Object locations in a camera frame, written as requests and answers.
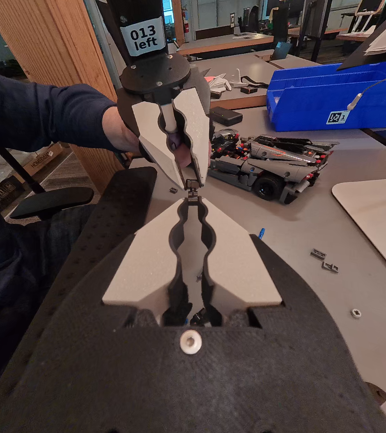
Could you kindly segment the dark laptop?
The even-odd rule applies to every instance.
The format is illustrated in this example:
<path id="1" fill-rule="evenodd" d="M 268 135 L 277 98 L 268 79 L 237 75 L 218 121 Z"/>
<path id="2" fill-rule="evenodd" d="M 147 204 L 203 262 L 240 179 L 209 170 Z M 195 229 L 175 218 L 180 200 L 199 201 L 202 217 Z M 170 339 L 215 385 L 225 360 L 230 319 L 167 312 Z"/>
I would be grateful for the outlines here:
<path id="1" fill-rule="evenodd" d="M 270 57 L 270 61 L 283 60 L 287 57 L 293 45 L 290 42 L 279 41 Z"/>

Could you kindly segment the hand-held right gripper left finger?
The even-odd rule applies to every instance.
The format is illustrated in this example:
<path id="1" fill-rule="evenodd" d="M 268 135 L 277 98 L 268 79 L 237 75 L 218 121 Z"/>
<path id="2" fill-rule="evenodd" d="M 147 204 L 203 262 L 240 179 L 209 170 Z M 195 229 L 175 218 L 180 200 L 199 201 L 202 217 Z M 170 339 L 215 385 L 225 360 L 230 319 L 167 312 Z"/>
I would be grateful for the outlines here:
<path id="1" fill-rule="evenodd" d="M 180 199 L 134 234 L 104 304 L 150 310 L 164 323 L 185 323 L 189 296 L 178 249 L 188 209 L 188 199 Z"/>

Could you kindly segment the blue storage bin with tag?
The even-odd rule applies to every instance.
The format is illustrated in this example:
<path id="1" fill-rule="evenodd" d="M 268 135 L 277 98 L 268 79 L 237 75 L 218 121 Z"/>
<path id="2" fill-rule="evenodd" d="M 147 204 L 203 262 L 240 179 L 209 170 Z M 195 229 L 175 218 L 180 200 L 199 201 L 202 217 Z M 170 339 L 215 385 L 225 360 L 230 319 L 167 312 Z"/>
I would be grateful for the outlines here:
<path id="1" fill-rule="evenodd" d="M 386 79 L 314 87 L 267 89 L 277 132 L 386 128 Z"/>

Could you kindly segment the wooden pillar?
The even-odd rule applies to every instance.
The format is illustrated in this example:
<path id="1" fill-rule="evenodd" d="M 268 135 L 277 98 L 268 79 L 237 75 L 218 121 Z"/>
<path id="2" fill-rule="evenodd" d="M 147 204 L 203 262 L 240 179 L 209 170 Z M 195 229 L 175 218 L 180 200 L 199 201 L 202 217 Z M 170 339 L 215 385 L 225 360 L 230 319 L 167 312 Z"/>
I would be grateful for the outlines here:
<path id="1" fill-rule="evenodd" d="M 0 1 L 0 34 L 31 82 L 115 89 L 84 1 Z"/>

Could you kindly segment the person's left hand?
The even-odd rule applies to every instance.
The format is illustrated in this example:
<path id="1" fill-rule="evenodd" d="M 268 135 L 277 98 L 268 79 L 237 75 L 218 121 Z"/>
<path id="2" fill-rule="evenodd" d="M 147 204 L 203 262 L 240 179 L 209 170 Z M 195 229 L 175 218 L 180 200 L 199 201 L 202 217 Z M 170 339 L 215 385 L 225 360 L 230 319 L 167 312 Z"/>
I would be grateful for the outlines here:
<path id="1" fill-rule="evenodd" d="M 104 112 L 102 127 L 105 136 L 115 149 L 133 154 L 140 153 L 138 138 L 126 127 L 116 106 L 112 106 Z"/>

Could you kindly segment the dark box with symbols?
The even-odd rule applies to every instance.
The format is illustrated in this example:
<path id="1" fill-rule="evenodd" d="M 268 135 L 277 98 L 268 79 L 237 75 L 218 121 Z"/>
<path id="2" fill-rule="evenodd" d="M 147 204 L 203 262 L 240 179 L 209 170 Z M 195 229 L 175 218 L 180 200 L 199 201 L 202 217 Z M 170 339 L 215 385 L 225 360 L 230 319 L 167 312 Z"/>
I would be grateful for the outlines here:
<path id="1" fill-rule="evenodd" d="M 0 211 L 6 209 L 23 192 L 25 189 L 15 176 L 2 180 L 0 182 Z"/>

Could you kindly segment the grey lego car model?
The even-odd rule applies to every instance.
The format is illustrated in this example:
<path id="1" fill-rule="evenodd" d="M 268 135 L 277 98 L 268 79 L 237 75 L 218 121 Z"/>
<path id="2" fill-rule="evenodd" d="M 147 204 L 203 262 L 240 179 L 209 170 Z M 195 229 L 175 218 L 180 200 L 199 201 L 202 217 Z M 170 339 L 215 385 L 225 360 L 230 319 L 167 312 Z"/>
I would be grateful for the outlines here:
<path id="1" fill-rule="evenodd" d="M 215 132 L 208 176 L 266 201 L 290 204 L 314 186 L 338 141 L 282 138 L 269 135 L 241 137 L 232 128 Z"/>

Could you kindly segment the background wooden desk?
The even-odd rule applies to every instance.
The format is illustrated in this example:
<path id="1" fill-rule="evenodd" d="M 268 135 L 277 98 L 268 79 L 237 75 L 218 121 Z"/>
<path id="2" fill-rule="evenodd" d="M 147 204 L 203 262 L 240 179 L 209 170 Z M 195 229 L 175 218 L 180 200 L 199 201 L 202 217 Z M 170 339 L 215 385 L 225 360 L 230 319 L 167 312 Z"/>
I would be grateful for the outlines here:
<path id="1" fill-rule="evenodd" d="M 198 55 L 206 52 L 223 51 L 239 48 L 252 48 L 269 45 L 273 36 L 248 32 L 246 35 L 222 35 L 212 38 L 185 42 L 176 51 L 180 55 Z"/>

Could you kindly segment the black lego cross connector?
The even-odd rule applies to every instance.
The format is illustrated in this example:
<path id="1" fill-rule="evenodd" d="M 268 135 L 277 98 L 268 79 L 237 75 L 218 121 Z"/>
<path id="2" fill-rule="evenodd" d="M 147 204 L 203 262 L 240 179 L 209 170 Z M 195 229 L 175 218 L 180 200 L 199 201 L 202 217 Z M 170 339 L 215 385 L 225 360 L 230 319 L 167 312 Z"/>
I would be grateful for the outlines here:
<path id="1" fill-rule="evenodd" d="M 206 308 L 202 308 L 196 312 L 190 320 L 190 326 L 192 327 L 211 327 L 211 322 Z"/>

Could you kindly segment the cardboard box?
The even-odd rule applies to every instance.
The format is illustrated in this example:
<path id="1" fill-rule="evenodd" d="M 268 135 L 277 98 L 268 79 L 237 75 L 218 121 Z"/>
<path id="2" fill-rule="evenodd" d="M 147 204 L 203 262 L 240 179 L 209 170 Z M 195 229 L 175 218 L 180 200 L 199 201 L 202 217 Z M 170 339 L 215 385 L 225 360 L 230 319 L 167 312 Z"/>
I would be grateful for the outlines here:
<path id="1" fill-rule="evenodd" d="M 61 155 L 63 146 L 60 143 L 51 144 L 32 154 L 32 158 L 23 165 L 23 169 L 33 176 Z"/>

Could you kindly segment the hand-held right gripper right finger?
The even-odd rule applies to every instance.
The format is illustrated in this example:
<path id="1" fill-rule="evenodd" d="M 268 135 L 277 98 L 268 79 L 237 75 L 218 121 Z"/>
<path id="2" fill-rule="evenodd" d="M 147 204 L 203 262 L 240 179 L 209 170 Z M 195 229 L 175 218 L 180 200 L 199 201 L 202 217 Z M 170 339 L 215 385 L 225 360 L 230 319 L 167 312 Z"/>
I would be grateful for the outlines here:
<path id="1" fill-rule="evenodd" d="M 206 198 L 198 198 L 201 241 L 202 300 L 211 322 L 223 322 L 235 310 L 282 303 L 253 237 Z"/>

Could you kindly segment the black battery box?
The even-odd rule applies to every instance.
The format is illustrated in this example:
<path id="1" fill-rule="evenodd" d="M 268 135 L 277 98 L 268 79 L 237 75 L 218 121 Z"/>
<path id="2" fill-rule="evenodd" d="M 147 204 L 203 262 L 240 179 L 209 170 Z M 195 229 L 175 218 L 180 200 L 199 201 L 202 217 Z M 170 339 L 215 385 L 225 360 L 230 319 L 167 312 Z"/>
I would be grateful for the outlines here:
<path id="1" fill-rule="evenodd" d="M 233 126 L 243 121 L 243 114 L 220 106 L 211 108 L 209 118 L 223 126 Z"/>

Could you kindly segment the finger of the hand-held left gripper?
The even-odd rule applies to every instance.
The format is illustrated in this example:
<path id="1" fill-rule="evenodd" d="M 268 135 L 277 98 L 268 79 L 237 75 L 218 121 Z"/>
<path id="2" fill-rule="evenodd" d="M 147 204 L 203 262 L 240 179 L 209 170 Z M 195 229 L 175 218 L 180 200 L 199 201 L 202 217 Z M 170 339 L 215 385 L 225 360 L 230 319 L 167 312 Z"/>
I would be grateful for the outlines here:
<path id="1" fill-rule="evenodd" d="M 196 88 L 181 91 L 173 100 L 174 113 L 190 147 L 191 160 L 200 187 L 206 182 L 209 166 L 210 120 L 206 116 Z"/>
<path id="2" fill-rule="evenodd" d="M 182 172 L 168 147 L 168 134 L 160 125 L 162 110 L 158 104 L 142 101 L 132 105 L 139 141 L 151 160 L 179 188 L 185 188 Z"/>

